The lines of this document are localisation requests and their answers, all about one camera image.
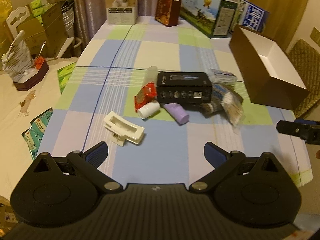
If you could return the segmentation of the white carved chair back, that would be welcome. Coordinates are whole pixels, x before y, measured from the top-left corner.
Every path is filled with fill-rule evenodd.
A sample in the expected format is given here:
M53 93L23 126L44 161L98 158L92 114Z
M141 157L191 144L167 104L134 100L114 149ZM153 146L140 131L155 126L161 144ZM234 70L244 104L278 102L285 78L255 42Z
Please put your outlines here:
M13 10L5 20L5 26L8 28L12 38L15 38L18 34L17 27L25 21L31 20L33 15L29 5L24 7L18 7Z

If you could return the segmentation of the teal printed packet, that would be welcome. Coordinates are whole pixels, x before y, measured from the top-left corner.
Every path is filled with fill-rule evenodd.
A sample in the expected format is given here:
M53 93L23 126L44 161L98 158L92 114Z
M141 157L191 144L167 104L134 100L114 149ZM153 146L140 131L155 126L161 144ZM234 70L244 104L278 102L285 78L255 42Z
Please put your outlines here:
M30 122L30 127L24 131L21 136L28 145L28 149L32 160L35 160L40 144L48 126L48 123L52 117L53 109L50 107Z

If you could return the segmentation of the black product box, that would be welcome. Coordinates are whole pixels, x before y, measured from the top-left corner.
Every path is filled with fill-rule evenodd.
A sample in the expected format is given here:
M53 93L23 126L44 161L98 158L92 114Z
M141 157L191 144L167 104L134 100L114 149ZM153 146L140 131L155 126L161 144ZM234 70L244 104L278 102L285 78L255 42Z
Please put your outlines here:
M157 76L160 103L201 104L212 98L212 83L206 73L162 72Z

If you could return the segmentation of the blue milk carton box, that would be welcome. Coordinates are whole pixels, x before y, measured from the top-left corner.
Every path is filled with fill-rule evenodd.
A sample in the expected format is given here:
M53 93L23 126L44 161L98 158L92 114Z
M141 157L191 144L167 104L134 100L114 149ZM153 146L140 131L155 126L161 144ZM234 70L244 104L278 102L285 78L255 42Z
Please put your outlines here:
M232 33L237 25L241 25L262 33L265 29L269 12L247 0L232 1L237 3L238 6L229 32Z

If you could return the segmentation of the green tissue pack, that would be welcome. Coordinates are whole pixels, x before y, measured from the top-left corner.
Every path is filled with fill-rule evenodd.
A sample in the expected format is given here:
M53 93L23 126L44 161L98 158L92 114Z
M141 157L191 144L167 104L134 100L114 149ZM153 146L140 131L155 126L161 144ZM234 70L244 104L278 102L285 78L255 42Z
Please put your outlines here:
M70 77L75 68L76 63L71 63L61 69L57 70L58 83L60 88L60 93L62 94Z

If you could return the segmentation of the wall socket plate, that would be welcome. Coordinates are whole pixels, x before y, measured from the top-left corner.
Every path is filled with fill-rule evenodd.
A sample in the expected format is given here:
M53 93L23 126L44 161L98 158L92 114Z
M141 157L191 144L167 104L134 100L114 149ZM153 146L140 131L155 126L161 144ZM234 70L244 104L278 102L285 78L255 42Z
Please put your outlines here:
M313 27L312 32L310 34L310 38L319 46L320 31L317 28Z

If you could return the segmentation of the quilted olive chair cushion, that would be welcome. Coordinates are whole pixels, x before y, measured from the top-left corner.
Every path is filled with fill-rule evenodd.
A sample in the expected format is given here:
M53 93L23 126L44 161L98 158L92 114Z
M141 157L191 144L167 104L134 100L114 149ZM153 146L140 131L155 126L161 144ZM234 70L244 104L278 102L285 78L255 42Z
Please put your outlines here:
M319 105L319 52L299 39L290 50L288 58L310 92L293 111L296 118L303 118Z

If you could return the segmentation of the dark red box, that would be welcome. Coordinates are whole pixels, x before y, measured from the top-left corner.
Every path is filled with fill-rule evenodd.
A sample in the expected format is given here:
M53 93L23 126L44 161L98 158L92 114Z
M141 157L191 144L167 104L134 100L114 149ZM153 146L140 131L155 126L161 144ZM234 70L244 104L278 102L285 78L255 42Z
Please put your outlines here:
M178 25L182 0L157 0L155 20L173 27Z

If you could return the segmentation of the white appliance carton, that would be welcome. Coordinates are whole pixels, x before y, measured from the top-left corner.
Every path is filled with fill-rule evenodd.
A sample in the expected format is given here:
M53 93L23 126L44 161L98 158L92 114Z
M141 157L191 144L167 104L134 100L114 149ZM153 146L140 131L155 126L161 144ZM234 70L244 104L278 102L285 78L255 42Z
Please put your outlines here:
M134 25L138 0L105 0L108 25Z

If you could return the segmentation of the green landscape gift box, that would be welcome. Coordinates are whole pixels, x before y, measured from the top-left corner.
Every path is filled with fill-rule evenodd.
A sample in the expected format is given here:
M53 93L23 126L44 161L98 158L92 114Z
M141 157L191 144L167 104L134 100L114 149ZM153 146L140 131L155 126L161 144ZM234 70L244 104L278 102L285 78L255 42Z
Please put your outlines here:
M232 0L182 0L180 16L209 38L227 37L238 4Z

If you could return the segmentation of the purple tube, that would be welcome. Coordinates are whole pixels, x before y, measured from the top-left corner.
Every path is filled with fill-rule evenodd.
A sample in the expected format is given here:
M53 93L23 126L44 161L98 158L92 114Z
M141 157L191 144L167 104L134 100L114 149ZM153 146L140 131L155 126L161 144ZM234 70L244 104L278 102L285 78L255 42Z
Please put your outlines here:
M186 124L189 121L189 114L178 103L166 103L162 106L179 125Z

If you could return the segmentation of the grey blue knitted sock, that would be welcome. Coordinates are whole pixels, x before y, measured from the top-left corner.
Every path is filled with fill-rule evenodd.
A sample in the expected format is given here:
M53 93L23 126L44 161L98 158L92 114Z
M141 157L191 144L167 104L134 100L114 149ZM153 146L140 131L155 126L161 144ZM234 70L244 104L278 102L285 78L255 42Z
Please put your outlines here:
M244 114L242 102L243 98L237 92L219 83L214 83L210 102L200 104L200 109L204 116L224 111L228 121L236 127Z

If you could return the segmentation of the yellow plastic bag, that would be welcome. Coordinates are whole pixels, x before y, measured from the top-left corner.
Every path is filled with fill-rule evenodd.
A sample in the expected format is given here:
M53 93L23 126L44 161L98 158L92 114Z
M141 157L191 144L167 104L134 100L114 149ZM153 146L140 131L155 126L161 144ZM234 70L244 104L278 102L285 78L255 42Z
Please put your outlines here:
M0 0L0 22L4 22L13 11L11 0Z

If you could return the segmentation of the red snack packet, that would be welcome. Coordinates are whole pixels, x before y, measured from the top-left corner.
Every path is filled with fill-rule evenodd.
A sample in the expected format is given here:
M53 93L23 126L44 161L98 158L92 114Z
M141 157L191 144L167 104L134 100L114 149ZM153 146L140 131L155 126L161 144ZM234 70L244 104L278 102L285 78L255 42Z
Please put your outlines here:
M147 103L151 102L157 96L156 86L153 82L144 85L137 95L134 96L135 112Z

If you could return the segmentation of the clear cotton swab box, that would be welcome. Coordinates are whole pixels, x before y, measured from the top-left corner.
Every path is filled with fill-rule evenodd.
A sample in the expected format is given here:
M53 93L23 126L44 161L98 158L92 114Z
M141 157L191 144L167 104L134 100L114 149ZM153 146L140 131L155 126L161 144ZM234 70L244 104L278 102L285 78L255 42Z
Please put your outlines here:
M229 86L235 85L238 78L231 72L210 68L207 75L212 83L221 83Z

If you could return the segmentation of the checkered tablecloth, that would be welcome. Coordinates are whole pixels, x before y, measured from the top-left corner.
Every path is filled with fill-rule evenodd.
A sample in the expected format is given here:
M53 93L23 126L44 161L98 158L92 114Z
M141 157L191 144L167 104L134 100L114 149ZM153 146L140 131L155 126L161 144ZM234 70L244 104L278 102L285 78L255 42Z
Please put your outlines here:
M216 68L239 75L228 44L229 39L210 39L184 20L175 27L148 16L141 16L132 26L103 24L78 59L54 108L40 152L64 157L104 141L109 154L100 171L121 184L189 185L213 169L203 155L205 143L211 141L247 156L272 152L296 185L307 184L312 169L305 142L276 130L279 120L292 121L294 114L251 103L242 79L235 86L244 100L244 119L238 127L232 127L222 114L206 118L190 111L189 121L179 125L164 109L146 120L135 112L134 96L150 66L168 72ZM104 117L111 111L144 127L140 144L125 141L121 147L110 140Z

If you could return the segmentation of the brown white-lined storage box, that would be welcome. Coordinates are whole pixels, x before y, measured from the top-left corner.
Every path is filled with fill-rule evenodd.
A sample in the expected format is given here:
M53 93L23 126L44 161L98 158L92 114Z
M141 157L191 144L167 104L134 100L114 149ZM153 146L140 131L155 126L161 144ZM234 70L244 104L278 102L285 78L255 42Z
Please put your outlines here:
M294 110L310 93L275 41L237 25L229 47L252 103Z

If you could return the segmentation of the small white bottle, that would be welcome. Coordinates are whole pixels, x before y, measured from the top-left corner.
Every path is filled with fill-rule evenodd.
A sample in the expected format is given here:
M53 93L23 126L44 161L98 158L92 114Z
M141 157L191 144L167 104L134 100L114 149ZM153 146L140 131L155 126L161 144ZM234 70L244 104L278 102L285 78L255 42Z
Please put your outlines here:
M160 110L161 106L156 100L152 100L143 107L137 110L137 113L141 119L149 118Z

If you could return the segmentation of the brown cardboard box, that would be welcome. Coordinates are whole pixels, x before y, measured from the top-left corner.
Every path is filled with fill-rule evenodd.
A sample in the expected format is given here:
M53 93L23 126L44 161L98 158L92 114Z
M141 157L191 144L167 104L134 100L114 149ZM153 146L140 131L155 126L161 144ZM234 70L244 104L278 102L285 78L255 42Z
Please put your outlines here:
M41 55L56 57L68 38L60 5L53 5L41 18L42 24L38 19L32 18L20 24L17 31L24 31L24 40L31 55L38 55L46 41Z

